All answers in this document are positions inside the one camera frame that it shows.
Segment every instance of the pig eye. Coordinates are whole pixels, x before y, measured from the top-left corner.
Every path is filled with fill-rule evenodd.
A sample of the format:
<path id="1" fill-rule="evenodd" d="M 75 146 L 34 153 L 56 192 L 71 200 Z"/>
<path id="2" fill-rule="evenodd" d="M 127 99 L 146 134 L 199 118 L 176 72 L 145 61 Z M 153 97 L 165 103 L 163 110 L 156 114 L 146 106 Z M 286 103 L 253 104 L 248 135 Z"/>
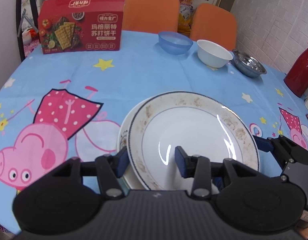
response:
<path id="1" fill-rule="evenodd" d="M 17 171 L 15 169 L 11 169 L 9 171 L 9 179 L 14 181 L 17 178 Z"/>
<path id="2" fill-rule="evenodd" d="M 22 172 L 22 181 L 28 182 L 31 179 L 31 172 L 29 170 L 24 170 Z"/>

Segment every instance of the white bowl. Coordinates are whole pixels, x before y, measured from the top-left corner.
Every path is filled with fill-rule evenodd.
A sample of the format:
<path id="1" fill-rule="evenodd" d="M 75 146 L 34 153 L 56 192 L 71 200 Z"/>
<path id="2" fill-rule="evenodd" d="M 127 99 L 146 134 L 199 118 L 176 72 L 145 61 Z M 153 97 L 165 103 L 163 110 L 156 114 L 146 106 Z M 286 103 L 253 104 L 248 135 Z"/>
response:
<path id="1" fill-rule="evenodd" d="M 212 41 L 198 40 L 197 45 L 199 59 L 209 67 L 220 68 L 233 59 L 227 49 Z"/>

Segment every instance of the stainless steel bowl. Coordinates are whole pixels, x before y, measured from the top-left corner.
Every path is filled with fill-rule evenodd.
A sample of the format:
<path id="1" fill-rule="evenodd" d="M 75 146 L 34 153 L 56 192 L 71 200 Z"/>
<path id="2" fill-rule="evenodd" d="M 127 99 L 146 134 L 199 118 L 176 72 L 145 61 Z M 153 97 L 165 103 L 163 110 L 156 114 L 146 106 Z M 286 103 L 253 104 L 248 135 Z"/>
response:
<path id="1" fill-rule="evenodd" d="M 257 78 L 261 74 L 266 74 L 264 66 L 255 58 L 238 49 L 233 50 L 233 65 L 245 76 Z"/>

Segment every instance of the chair backrest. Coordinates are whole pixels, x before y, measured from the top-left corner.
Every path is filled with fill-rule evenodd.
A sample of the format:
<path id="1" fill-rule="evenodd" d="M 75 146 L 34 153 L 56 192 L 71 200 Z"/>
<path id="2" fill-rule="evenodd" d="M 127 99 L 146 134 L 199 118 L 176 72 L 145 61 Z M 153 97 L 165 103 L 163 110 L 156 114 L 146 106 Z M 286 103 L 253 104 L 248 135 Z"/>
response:
<path id="1" fill-rule="evenodd" d="M 209 40 L 232 50 L 236 36 L 237 23 L 233 14 L 208 3 L 197 7 L 191 26 L 191 40 Z"/>
<path id="2" fill-rule="evenodd" d="M 177 32 L 179 0 L 125 0 L 123 30 Z"/>

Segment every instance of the box of crackers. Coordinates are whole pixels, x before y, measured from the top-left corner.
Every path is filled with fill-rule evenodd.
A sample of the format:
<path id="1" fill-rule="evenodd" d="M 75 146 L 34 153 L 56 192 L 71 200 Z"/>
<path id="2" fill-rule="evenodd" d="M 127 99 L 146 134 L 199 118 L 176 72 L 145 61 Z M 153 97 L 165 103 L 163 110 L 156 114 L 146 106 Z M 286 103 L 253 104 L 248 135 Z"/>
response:
<path id="1" fill-rule="evenodd" d="M 38 17 L 44 54 L 119 50 L 125 0 L 45 0 Z"/>

